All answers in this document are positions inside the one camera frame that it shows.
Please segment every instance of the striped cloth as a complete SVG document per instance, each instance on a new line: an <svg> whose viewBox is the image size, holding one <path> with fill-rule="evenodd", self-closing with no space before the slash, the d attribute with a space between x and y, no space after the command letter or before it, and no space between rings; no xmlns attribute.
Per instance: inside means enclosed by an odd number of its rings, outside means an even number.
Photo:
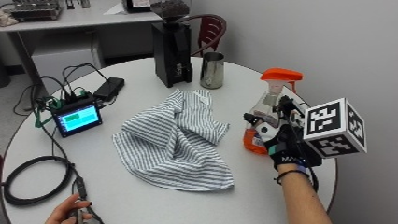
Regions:
<svg viewBox="0 0 398 224"><path fill-rule="evenodd" d="M209 91L176 90L113 134L127 170L148 183L192 191L227 189L235 179L215 150L229 124L212 117Z"/></svg>

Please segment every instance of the teal display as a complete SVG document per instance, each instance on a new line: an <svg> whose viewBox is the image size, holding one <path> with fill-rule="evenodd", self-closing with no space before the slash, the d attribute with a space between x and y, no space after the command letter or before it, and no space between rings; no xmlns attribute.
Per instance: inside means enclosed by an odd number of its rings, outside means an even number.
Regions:
<svg viewBox="0 0 398 224"><path fill-rule="evenodd" d="M60 116L60 123L67 132L99 121L95 105L90 105L72 113Z"/></svg>

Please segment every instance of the wire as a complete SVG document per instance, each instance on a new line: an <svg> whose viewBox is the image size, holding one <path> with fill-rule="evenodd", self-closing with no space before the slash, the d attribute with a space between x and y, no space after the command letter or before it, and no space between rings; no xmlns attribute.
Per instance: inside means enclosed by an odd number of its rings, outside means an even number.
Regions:
<svg viewBox="0 0 398 224"><path fill-rule="evenodd" d="M39 118L39 113L40 113L40 108L35 108L35 100L34 100L34 93L35 93L35 88L36 86L39 85L32 85L31 86L31 93L30 93L30 102L31 102L31 107L32 107L32 112L36 116L36 118ZM4 182L3 186L4 186L4 198L6 200L14 204L14 205L31 205L31 204L35 204L35 203L39 203L42 202L43 200L51 198L54 195L56 195L66 187L67 187L67 184L70 182L70 179L72 178L72 175L75 174L76 175L76 179L75 179L75 183L78 183L78 187L79 187L79 190L80 190L80 194L82 194L82 199L83 200L87 200L87 193L86 193L86 183L84 183L84 179L82 178L82 176L79 175L79 172L78 170L75 169L75 164L68 160L67 158L67 153L63 149L63 147L60 146L59 142L55 140L54 138L54 135L55 135L55 131L56 129L54 130L52 134L50 134L48 132L48 129L46 128L46 125L44 123L42 122L40 120L40 126L42 126L42 129L44 130L46 134L48 135L50 139L51 139L51 144L52 144L52 156L44 156L44 157L38 157L35 158L34 160L31 161L27 161L26 163L23 163L14 171L12 173L10 174L10 177L7 179L7 181ZM58 156L54 156L54 144L58 146L58 148L60 149L64 157L58 157ZM20 173L28 169L28 167L31 167L31 165L34 165L35 163L38 162L42 162L42 161L58 161L58 162L62 162L64 165L66 165L66 168L67 168L67 172L66 172L66 176L64 176L64 179L62 181L62 183L59 184L59 186L56 187L56 189L54 189L51 191L51 193L48 193L47 195L42 196L42 197L38 197L38 198L30 198L30 199L20 199L20 198L16 198L12 194L11 194L11 184L16 178L16 176L20 175ZM90 211L90 213L92 213L94 215L94 218L98 219L100 221L102 224L104 224L100 216L96 214L96 212L94 211L94 209L91 207L87 208L87 211Z"/></svg>
<svg viewBox="0 0 398 224"><path fill-rule="evenodd" d="M108 82L108 84L109 84L109 91L111 91L111 82L109 82L108 78L104 76L103 72L96 68L96 66L95 66L92 63L82 63L82 64L75 65L75 66L68 66L68 67L64 68L64 70L63 70L64 86L66 86L66 84L70 86L71 92L74 92L74 90L72 90L72 88L71 88L71 83L70 83L70 81L68 81L68 78L70 78L70 76L74 74L74 72L75 72L79 68L82 68L82 67L92 67L92 68L96 70L96 72L100 74L100 76L102 76L102 77L104 78L104 80Z"/></svg>
<svg viewBox="0 0 398 224"><path fill-rule="evenodd" d="M55 135L55 131L58 130L58 126L55 126L54 128L54 132L52 132L52 135L51 135L51 153L52 153L52 156L54 155L54 135Z"/></svg>
<svg viewBox="0 0 398 224"><path fill-rule="evenodd" d="M309 167L309 170L310 170L310 173L312 173L312 180L313 180L313 189L314 189L314 192L318 192L318 187L320 187L320 186L318 186L318 178L317 178L317 176L316 176L316 174L314 174L310 160L309 160L308 155L305 154L305 152L304 152L304 150L303 150L303 148L301 148L301 145L300 145L300 144L301 144L301 141L300 141L299 134L297 134L297 132L296 132L295 126L293 126L293 124L292 124L292 122L291 122L291 119L287 118L287 115L284 115L284 116L285 116L285 119L288 120L289 126L291 126L291 128L292 128L293 133L295 133L295 138L296 138L296 142L297 142L299 152L300 152L300 154L301 154L301 156L303 156L305 162L308 163L308 167Z"/></svg>
<svg viewBox="0 0 398 224"><path fill-rule="evenodd" d="M83 87L76 87L76 88L74 89L74 92L75 92L78 89L82 89L83 91L86 91L86 88L83 88Z"/></svg>
<svg viewBox="0 0 398 224"><path fill-rule="evenodd" d="M42 79L43 78L50 78L52 79L56 83L59 83L60 87L62 87L62 97L60 99L63 98L63 91L66 92L66 100L68 101L70 100L70 95L67 94L67 90L66 90L66 85L63 85L63 83L55 78L55 77L48 77L48 76L42 76L40 77Z"/></svg>
<svg viewBox="0 0 398 224"><path fill-rule="evenodd" d="M6 4L3 4L3 5L0 6L0 9L2 9L3 7L6 7L6 6L11 6L11 5L14 5L14 3L6 3Z"/></svg>
<svg viewBox="0 0 398 224"><path fill-rule="evenodd" d="M76 185L76 179L74 180L74 183L72 183L72 194L75 193L75 185Z"/></svg>
<svg viewBox="0 0 398 224"><path fill-rule="evenodd" d="M23 91L23 94L22 94L22 96L20 96L20 99L19 99L19 101L18 101L18 103L16 103L16 105L14 106L14 109L12 109L12 111L14 111L14 114L16 114L16 115L19 115L19 116L28 116L30 114L20 114L20 113L18 113L16 112L16 107L22 104L22 101L23 101L23 98L24 98L24 95L26 95L26 92L27 92L27 90L28 90L28 88L32 88L35 85L42 85L42 84L34 84L34 85L30 85L28 87L26 87L26 89L24 89L24 91Z"/></svg>
<svg viewBox="0 0 398 224"><path fill-rule="evenodd" d="M103 109L104 107L107 107L109 105L113 105L113 103L116 102L116 99L117 99L117 95L115 96L112 103L109 103L108 105L102 105L100 109Z"/></svg>
<svg viewBox="0 0 398 224"><path fill-rule="evenodd" d="M300 103L300 105L306 105L308 107L310 107L310 105L306 102Z"/></svg>

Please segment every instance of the black coffee grinder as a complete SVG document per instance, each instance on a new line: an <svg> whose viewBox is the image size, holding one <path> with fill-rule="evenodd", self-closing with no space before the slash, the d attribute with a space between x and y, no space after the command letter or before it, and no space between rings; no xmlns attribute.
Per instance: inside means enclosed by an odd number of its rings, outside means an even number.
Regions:
<svg viewBox="0 0 398 224"><path fill-rule="evenodd" d="M191 0L151 0L152 11L163 22L152 24L157 75L164 85L192 81L191 27L176 22L189 14Z"/></svg>

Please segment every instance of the metal cup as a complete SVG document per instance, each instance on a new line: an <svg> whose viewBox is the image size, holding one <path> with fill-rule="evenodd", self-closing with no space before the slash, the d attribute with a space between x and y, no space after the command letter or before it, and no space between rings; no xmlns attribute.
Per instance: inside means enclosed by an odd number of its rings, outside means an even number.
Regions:
<svg viewBox="0 0 398 224"><path fill-rule="evenodd" d="M200 85L207 89L217 89L224 82L224 55L207 52L203 55Z"/></svg>

